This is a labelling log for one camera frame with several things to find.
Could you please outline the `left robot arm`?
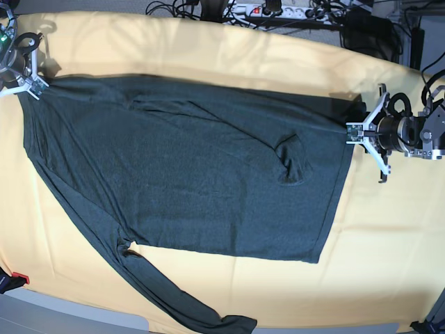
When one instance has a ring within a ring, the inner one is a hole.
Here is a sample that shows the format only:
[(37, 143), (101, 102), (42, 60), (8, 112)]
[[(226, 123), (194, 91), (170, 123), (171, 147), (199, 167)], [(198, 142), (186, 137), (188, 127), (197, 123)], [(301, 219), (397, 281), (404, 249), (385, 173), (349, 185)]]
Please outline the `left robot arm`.
[(444, 98), (437, 98), (444, 92), (444, 86), (432, 89), (433, 84), (444, 77), (444, 71), (438, 71), (429, 79), (424, 77), (424, 72), (436, 63), (438, 61), (421, 71), (423, 110), (417, 116), (405, 93), (390, 95), (386, 85), (381, 83), (375, 108), (366, 113), (363, 121), (346, 124), (347, 144), (362, 146), (374, 158), (380, 169), (381, 184), (391, 174), (388, 158), (394, 151), (406, 157), (432, 161), (444, 157)]

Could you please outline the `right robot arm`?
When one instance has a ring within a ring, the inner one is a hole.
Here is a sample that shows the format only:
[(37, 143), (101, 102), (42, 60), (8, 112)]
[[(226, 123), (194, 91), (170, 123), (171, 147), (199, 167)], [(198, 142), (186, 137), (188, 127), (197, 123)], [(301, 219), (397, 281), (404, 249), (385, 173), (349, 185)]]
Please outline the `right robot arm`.
[(1, 96), (28, 93), (36, 100), (49, 87), (38, 74), (37, 52), (41, 33), (18, 35), (18, 20), (9, 1), (1, 2)]

